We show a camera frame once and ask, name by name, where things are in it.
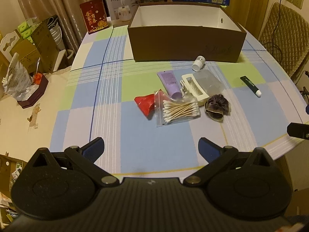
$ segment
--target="white chair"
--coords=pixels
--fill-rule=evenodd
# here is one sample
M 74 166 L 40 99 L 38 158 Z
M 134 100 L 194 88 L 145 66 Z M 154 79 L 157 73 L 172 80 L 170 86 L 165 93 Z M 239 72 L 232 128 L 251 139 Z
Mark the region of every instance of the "white chair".
M 17 32 L 13 31 L 12 33 L 7 34 L 0 43 L 0 51 L 2 54 L 7 58 L 7 60 L 10 62 L 12 60 L 12 55 L 10 54 L 11 49 L 14 47 L 14 45 L 17 43 L 17 41 L 20 39 Z

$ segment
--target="purple tube cap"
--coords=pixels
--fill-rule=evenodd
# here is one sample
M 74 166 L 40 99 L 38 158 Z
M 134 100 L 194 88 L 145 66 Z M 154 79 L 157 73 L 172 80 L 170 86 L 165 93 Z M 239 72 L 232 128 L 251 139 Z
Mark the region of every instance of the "purple tube cap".
M 182 93 L 179 89 L 178 84 L 172 84 L 168 86 L 168 94 L 172 99 L 181 99 Z

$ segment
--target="plaid tablecloth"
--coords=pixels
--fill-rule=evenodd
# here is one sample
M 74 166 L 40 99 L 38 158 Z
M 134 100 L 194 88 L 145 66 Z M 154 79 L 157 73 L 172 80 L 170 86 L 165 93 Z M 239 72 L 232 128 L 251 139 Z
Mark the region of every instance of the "plaid tablecloth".
M 305 101 L 288 75 L 250 34 L 238 63 L 206 62 L 224 84 L 231 115 L 223 123 L 201 117 L 156 127 L 134 102 L 163 88 L 157 72 L 170 70 L 179 81 L 192 73 L 192 61 L 135 62 L 127 27 L 86 34 L 70 72 L 56 118 L 50 150 L 82 146 L 100 136 L 105 152 L 96 164 L 116 176 L 185 177 L 207 162 L 197 150 L 200 137 L 240 151 L 264 147 L 276 159 L 299 142 L 290 122 L 306 123 Z M 239 78 L 247 76 L 258 98 Z

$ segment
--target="chair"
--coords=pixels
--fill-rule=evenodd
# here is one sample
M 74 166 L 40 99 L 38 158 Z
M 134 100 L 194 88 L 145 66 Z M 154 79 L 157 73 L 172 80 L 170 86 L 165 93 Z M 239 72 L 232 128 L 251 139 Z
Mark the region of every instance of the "chair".
M 279 3 L 276 2 L 269 12 L 258 40 L 291 77 L 299 74 L 309 60 L 309 23 L 296 11 L 281 5 L 280 21 L 274 34 L 275 46 L 272 53 L 272 34 L 278 18 Z
M 7 58 L 7 60 L 10 62 L 12 60 L 12 55 L 10 54 L 11 49 L 14 47 L 14 45 L 17 43 L 17 41 L 20 39 L 20 36 L 16 31 L 13 31 L 9 34 L 7 34 L 0 43 L 0 51 L 2 54 Z

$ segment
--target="metal screw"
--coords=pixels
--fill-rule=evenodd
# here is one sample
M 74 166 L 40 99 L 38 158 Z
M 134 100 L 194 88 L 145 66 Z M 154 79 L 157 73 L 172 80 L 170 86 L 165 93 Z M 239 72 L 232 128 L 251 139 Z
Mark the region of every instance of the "metal screw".
M 104 176 L 101 181 L 105 184 L 113 184 L 117 181 L 117 178 L 114 176 Z
M 202 179 L 198 176 L 192 175 L 186 178 L 186 182 L 189 184 L 198 184 L 202 181 Z

